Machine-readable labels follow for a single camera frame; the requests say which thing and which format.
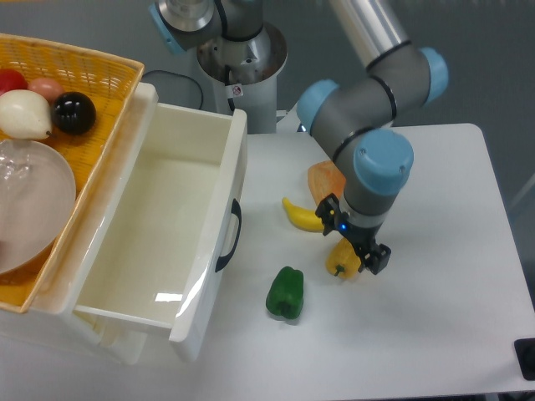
white plastic box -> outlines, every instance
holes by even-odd
[[[156,335],[195,359],[239,238],[246,138],[243,111],[158,104],[140,84],[59,269],[28,313],[0,311],[0,334],[124,363]]]

green bell pepper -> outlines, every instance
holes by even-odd
[[[283,267],[269,289],[266,308],[275,316],[297,319],[303,309],[303,288],[303,272]]]

red tomato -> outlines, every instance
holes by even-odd
[[[0,69],[0,96],[15,89],[27,89],[28,82],[14,69]]]

white onion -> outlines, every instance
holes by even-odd
[[[0,129],[15,139],[43,140],[52,132],[50,105],[31,90],[10,90],[0,96]]]

gray floor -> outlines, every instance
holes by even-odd
[[[193,57],[167,53],[146,11],[150,0],[58,0],[0,4],[0,32],[48,38],[135,58],[146,70],[190,74],[209,94]],[[451,85],[424,109],[400,116],[397,125],[477,124],[485,133],[506,208],[535,172],[532,78],[535,66],[533,0],[393,0],[394,10],[417,46],[446,58]],[[364,77],[348,39],[324,0],[265,0],[265,19],[288,42],[288,63],[279,77],[278,108],[289,109],[318,79],[351,85]],[[197,89],[184,79],[151,80],[160,101],[196,107]],[[206,98],[204,109],[213,109]],[[512,221],[527,283],[535,294],[533,202]]]

